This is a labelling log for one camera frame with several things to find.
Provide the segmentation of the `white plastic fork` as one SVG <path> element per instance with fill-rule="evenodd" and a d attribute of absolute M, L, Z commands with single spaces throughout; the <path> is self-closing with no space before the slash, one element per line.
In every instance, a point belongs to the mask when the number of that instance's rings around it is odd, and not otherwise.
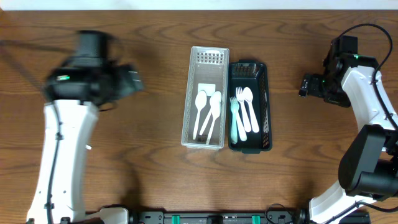
<path fill-rule="evenodd" d="M 246 135 L 243 123 L 242 123 L 240 115 L 239 115 L 239 110 L 237 113 L 237 128 L 238 128 L 238 139 L 240 139 L 242 142 L 246 141 L 247 135 Z"/>
<path fill-rule="evenodd" d="M 245 97 L 243 94 L 243 89 L 239 86 L 236 88 L 236 98 L 238 100 L 238 102 L 240 103 L 240 107 L 241 107 L 241 112 L 242 112 L 242 118 L 243 118 L 243 125 L 244 125 L 244 130 L 245 132 L 250 132 L 251 131 L 251 124 L 248 118 L 248 114 L 246 111 L 246 107 L 245 107 Z"/>
<path fill-rule="evenodd" d="M 231 97 L 230 98 L 230 109 L 231 109 L 231 114 L 232 114 L 232 118 L 231 118 L 231 143 L 232 144 L 236 144 L 238 141 L 238 128 L 237 128 L 237 113 L 238 113 L 238 102 L 235 99 L 235 97 Z"/>

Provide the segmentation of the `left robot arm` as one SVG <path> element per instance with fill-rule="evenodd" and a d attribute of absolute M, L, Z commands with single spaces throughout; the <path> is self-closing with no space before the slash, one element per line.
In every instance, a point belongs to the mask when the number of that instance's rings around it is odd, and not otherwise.
<path fill-rule="evenodd" d="M 79 31 L 74 54 L 45 80 L 44 146 L 27 223 L 138 222 L 124 205 L 88 212 L 82 194 L 87 147 L 102 106 L 143 89 L 132 65 L 108 57 L 112 40 L 105 32 Z"/>

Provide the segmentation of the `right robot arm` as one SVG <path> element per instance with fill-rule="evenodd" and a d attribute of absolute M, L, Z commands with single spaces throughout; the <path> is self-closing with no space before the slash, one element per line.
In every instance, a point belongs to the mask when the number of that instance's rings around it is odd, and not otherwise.
<path fill-rule="evenodd" d="M 358 135 L 342 157 L 338 180 L 299 211 L 295 223 L 339 223 L 361 206 L 397 196 L 397 113 L 386 95 L 374 57 L 358 54 L 358 39 L 331 41 L 323 74 L 305 74 L 301 97 L 351 107 Z"/>

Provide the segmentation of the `black plastic basket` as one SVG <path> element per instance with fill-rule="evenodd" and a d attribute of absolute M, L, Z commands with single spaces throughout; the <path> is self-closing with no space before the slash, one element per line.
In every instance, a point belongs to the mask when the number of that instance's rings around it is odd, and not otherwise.
<path fill-rule="evenodd" d="M 246 141 L 233 143 L 228 138 L 228 146 L 233 151 L 244 154 L 259 154 L 272 149 L 271 115 L 269 103 L 269 84 L 266 64 L 254 59 L 240 59 L 232 62 L 228 70 L 228 98 L 236 96 L 236 89 L 250 88 L 254 114 L 259 125 L 259 132 L 247 133 Z"/>

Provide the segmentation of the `clear white plastic basket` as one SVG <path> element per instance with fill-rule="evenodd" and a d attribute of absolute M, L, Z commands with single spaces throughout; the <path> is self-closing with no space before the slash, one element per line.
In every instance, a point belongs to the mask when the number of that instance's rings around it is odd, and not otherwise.
<path fill-rule="evenodd" d="M 190 64 L 188 70 L 187 90 L 183 117 L 181 144 L 187 148 L 219 150 L 224 146 L 225 122 L 226 122 L 226 97 L 228 89 L 228 63 L 229 49 L 217 47 L 194 46 L 190 52 Z M 197 109 L 195 98 L 199 91 L 207 94 L 207 104 L 202 109 L 198 126 L 197 140 L 193 140 L 193 128 Z M 221 114 L 215 121 L 213 134 L 209 144 L 206 144 L 212 116 L 202 135 L 200 130 L 209 112 L 210 97 L 220 91 Z"/>

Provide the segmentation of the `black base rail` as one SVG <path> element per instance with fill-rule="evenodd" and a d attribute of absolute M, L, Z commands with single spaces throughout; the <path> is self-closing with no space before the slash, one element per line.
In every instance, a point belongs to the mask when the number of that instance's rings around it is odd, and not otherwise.
<path fill-rule="evenodd" d="M 260 212 L 200 213 L 136 211 L 123 206 L 104 207 L 86 216 L 88 223 L 143 223 L 143 224 L 290 224 L 312 223 L 306 210 L 268 208 Z"/>

